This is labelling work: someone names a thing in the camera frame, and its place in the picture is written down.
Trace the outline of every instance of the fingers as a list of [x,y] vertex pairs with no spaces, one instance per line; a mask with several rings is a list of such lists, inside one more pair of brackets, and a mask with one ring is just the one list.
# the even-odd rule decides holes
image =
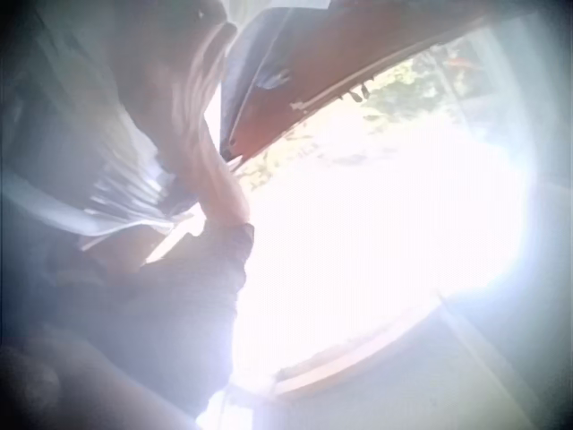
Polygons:
[[203,16],[213,21],[219,20],[225,22],[227,20],[227,11],[225,6],[220,0],[197,0],[199,9]]
[[221,60],[225,57],[227,48],[235,36],[235,25],[227,22],[221,27],[203,54],[203,72],[206,75],[212,75],[213,70],[219,68]]

